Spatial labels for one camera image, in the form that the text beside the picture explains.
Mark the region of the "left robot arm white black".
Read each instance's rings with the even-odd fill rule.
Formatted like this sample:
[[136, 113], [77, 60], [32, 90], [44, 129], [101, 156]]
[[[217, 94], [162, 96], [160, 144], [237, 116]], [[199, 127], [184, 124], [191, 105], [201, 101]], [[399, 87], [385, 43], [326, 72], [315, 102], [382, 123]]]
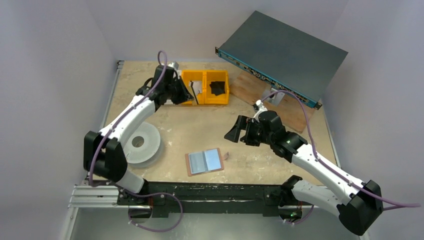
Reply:
[[93, 175], [103, 177], [130, 191], [129, 197], [138, 205], [149, 199], [148, 182], [129, 170], [129, 155], [124, 146], [132, 142], [132, 135], [144, 121], [168, 100], [178, 105], [193, 100], [178, 73], [179, 65], [160, 63], [154, 76], [135, 92], [129, 105], [110, 124], [98, 132], [89, 131], [83, 140], [83, 168]]

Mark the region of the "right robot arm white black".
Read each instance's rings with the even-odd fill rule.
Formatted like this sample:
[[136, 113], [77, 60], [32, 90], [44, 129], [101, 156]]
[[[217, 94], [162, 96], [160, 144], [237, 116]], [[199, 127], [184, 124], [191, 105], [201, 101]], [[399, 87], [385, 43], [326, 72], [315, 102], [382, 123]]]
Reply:
[[299, 179], [281, 189], [282, 200], [288, 204], [298, 200], [324, 209], [357, 236], [364, 235], [384, 211], [381, 187], [375, 181], [364, 182], [314, 153], [306, 139], [286, 130], [275, 111], [264, 111], [256, 118], [239, 115], [224, 138], [248, 146], [266, 144], [278, 157], [310, 173], [326, 188]]

